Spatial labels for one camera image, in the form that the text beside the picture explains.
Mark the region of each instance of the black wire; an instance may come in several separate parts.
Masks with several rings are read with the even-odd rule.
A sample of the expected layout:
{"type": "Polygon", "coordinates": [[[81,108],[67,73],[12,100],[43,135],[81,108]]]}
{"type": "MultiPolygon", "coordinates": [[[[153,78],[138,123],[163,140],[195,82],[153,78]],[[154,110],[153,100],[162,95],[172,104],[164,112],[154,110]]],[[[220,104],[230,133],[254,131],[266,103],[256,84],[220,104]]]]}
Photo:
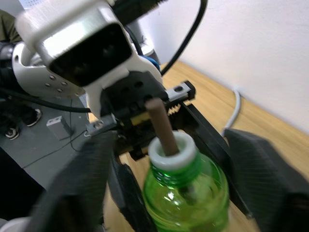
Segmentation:
{"type": "Polygon", "coordinates": [[[28,102],[33,102],[42,106],[46,106],[48,108],[56,109],[56,110],[62,110],[62,111],[69,111],[74,113],[90,113],[89,108],[74,108],[74,107],[68,107],[64,105],[57,105],[48,101],[43,101],[41,99],[35,98],[33,96],[25,95],[22,93],[15,92],[13,90],[5,89],[0,87],[0,92],[5,93],[7,95],[11,95],[13,97],[16,97],[18,99],[22,99],[28,102]]]}
{"type": "Polygon", "coordinates": [[[165,68],[161,71],[161,75],[163,76],[172,66],[173,64],[178,60],[179,56],[182,54],[184,49],[187,47],[188,43],[190,42],[191,38],[193,37],[195,31],[197,30],[200,22],[203,19],[203,16],[205,14],[206,8],[207,8],[208,0],[201,0],[201,4],[199,7],[199,11],[197,14],[197,17],[189,30],[186,38],[184,39],[182,45],[179,47],[178,51],[175,53],[173,58],[170,60],[170,62],[165,66],[165,68]]]}
{"type": "Polygon", "coordinates": [[[72,149],[76,152],[79,152],[80,150],[77,150],[73,147],[73,143],[72,143],[72,118],[71,118],[71,115],[72,115],[72,112],[70,112],[70,129],[71,129],[71,135],[70,135],[70,145],[72,147],[72,149]]]}
{"type": "Polygon", "coordinates": [[[132,42],[134,43],[134,46],[136,48],[137,54],[139,54],[140,56],[143,56],[143,51],[140,47],[140,43],[137,40],[136,36],[134,35],[133,31],[131,31],[131,29],[128,26],[125,26],[126,31],[128,32],[132,42]]]}
{"type": "Polygon", "coordinates": [[[31,162],[30,164],[28,164],[28,165],[26,165],[25,167],[23,167],[23,169],[25,169],[25,168],[27,168],[27,167],[33,165],[34,163],[40,161],[41,159],[43,159],[43,158],[45,158],[45,157],[47,157],[47,156],[50,156],[50,155],[54,154],[54,153],[57,152],[57,151],[60,151],[62,148],[64,148],[65,146],[69,145],[71,142],[73,142],[75,139],[77,139],[78,137],[80,137],[80,136],[81,136],[82,134],[84,134],[85,132],[86,132],[86,131],[83,131],[82,133],[80,133],[79,135],[77,135],[74,139],[70,140],[68,143],[64,144],[61,148],[57,149],[56,151],[50,152],[50,153],[48,153],[48,154],[46,154],[46,155],[40,157],[39,159],[37,159],[37,160],[31,162]]]}

